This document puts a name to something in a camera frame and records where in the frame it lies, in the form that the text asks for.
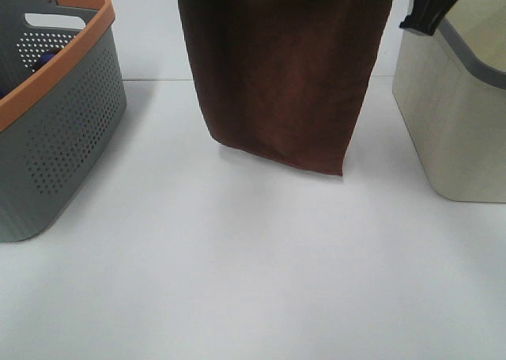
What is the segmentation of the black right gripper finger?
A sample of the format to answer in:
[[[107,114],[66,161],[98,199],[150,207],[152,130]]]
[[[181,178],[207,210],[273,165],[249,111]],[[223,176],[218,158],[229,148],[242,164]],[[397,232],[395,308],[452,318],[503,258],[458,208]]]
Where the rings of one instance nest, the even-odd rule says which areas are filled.
[[[413,0],[411,13],[399,28],[412,33],[434,33],[458,0]]]

